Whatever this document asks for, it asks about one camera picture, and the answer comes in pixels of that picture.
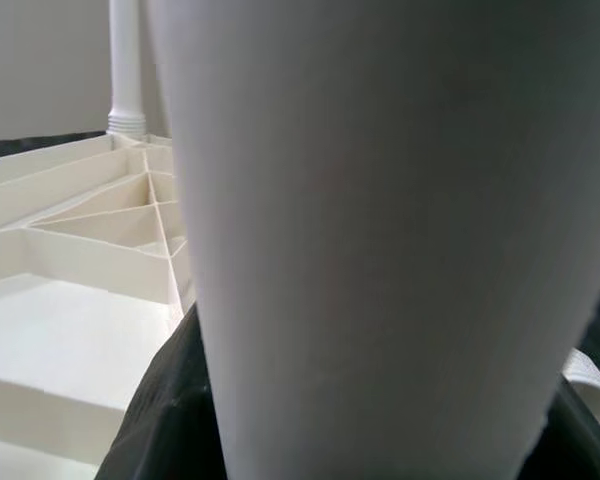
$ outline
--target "gray wall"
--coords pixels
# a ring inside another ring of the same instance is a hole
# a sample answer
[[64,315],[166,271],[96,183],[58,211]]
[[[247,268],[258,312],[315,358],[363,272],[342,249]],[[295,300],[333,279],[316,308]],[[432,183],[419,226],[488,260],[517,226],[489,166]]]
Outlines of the gray wall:
[[[141,23],[148,129],[165,134]],[[107,0],[0,0],[0,139],[103,130],[110,99]]]

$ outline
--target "white pipe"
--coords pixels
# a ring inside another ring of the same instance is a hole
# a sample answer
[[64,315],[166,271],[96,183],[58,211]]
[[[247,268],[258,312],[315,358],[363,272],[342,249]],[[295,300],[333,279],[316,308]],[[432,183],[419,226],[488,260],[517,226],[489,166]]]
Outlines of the white pipe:
[[571,3],[152,2],[231,480],[515,476],[600,294]]
[[109,0],[112,101],[107,131],[134,138],[146,133],[138,7],[138,0]]

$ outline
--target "white wall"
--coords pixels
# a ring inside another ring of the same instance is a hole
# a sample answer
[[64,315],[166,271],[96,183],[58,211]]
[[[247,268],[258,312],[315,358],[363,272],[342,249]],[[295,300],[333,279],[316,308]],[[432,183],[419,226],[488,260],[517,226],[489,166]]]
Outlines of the white wall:
[[[107,0],[0,0],[0,139],[106,129],[108,12]],[[147,125],[164,134],[146,28],[142,43]]]

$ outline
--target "white pole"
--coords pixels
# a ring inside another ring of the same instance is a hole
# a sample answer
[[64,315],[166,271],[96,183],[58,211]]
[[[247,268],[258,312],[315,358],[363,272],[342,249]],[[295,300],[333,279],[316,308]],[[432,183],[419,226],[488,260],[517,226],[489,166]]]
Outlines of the white pole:
[[138,0],[109,1],[112,105],[109,133],[139,138],[146,133],[140,80]]
[[533,447],[600,295],[600,8],[506,3],[153,0],[231,480]]

